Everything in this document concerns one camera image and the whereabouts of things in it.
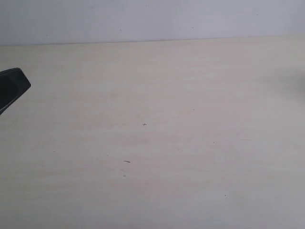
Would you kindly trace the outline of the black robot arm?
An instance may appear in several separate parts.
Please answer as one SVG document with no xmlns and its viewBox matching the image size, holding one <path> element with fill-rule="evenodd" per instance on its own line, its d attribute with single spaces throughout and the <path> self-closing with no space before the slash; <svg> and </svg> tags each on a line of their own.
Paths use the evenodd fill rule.
<svg viewBox="0 0 305 229">
<path fill-rule="evenodd" d="M 0 72 L 0 114 L 20 98 L 31 83 L 20 68 Z"/>
</svg>

